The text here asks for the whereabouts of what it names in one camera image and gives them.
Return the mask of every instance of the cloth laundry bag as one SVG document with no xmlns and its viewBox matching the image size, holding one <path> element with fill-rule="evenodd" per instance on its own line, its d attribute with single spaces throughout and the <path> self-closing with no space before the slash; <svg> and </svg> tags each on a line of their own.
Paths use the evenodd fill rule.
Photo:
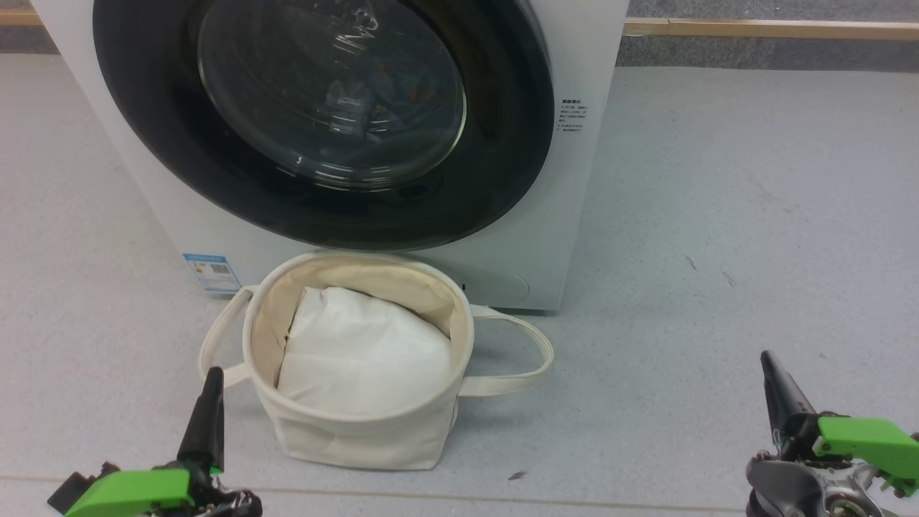
<svg viewBox="0 0 919 517">
<path fill-rule="evenodd" d="M 328 405 L 307 407 L 282 395 L 278 379 L 304 289 L 332 287 L 400 305 L 447 337 L 449 367 L 439 386 L 419 394 L 416 402 L 372 415 L 335 411 Z M 549 340 L 537 328 L 491 308 L 470 305 L 459 286 L 435 268 L 395 256 L 323 251 L 287 261 L 261 284 L 244 287 L 233 297 L 201 345 L 202 379 L 244 307 L 244 362 L 224 369 L 224 386 L 251 379 L 283 452 L 316 463 L 386 470 L 433 468 L 457 417 L 460 397 L 522 391 L 546 373 L 554 359 Z M 535 345 L 542 365 L 529 373 L 464 376 L 472 355 L 475 319 L 515 325 Z"/>
</svg>

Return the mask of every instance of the basket handle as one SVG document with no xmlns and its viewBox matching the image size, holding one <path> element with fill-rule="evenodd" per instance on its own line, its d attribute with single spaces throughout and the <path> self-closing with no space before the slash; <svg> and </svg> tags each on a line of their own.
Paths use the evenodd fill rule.
<svg viewBox="0 0 919 517">
<path fill-rule="evenodd" d="M 249 304 L 249 300 L 252 299 L 254 294 L 255 286 L 241 288 L 233 296 L 232 300 L 223 307 L 221 315 L 217 316 L 214 324 L 210 326 L 208 335 L 204 337 L 204 342 L 201 343 L 201 352 L 198 354 L 198 373 L 201 375 L 202 380 L 208 376 L 208 370 L 214 365 L 214 352 L 217 351 L 217 347 L 226 338 L 230 324 L 239 316 L 239 313 L 243 312 L 243 307 Z M 223 369 L 223 387 L 238 385 L 248 378 L 249 368 L 244 362 Z"/>
<path fill-rule="evenodd" d="M 472 305 L 472 317 L 475 319 L 503 319 L 519 327 L 533 344 L 539 349 L 539 355 L 542 356 L 542 366 L 537 370 L 529 373 L 518 373 L 516 375 L 490 375 L 482 377 L 466 377 L 459 385 L 459 396 L 495 396 L 516 393 L 527 389 L 549 370 L 552 361 L 555 359 L 555 351 L 549 338 L 533 327 L 526 321 L 499 313 L 498 311 L 481 306 Z"/>
</svg>

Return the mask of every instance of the metal gripper mechanism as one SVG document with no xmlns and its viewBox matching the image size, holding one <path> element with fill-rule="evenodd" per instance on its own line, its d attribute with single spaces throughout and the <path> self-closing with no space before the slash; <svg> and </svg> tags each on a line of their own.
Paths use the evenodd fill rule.
<svg viewBox="0 0 919 517">
<path fill-rule="evenodd" d="M 776 354 L 761 358 L 776 454 L 760 451 L 747 465 L 753 487 L 748 517 L 895 517 L 869 495 L 909 498 L 919 479 L 919 433 L 884 419 L 814 410 Z"/>
<path fill-rule="evenodd" d="M 98 476 L 74 472 L 48 498 L 66 517 L 260 517 L 249 490 L 227 490 L 223 470 L 223 370 L 211 368 L 176 460 L 151 470 L 105 462 Z"/>
</svg>

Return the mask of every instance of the wooden baseboard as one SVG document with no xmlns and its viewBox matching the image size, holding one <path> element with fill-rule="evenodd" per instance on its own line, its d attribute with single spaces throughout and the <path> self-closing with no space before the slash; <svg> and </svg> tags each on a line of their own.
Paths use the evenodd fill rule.
<svg viewBox="0 0 919 517">
<path fill-rule="evenodd" d="M 0 9 L 0 26 L 38 26 L 35 11 Z M 722 36 L 919 41 L 919 23 L 769 19 L 626 18 L 624 36 Z"/>
<path fill-rule="evenodd" d="M 19 9 L 0 9 L 0 26 L 4 25 L 41 25 L 41 18 L 35 11 Z"/>
</svg>

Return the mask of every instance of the washing machine door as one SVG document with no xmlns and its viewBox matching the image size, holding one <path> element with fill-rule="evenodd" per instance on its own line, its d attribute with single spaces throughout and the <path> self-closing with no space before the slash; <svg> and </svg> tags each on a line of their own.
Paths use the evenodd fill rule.
<svg viewBox="0 0 919 517">
<path fill-rule="evenodd" d="M 515 0 L 96 0 L 131 128 L 247 221 L 325 247 L 468 236 L 539 174 L 554 103 Z"/>
</svg>

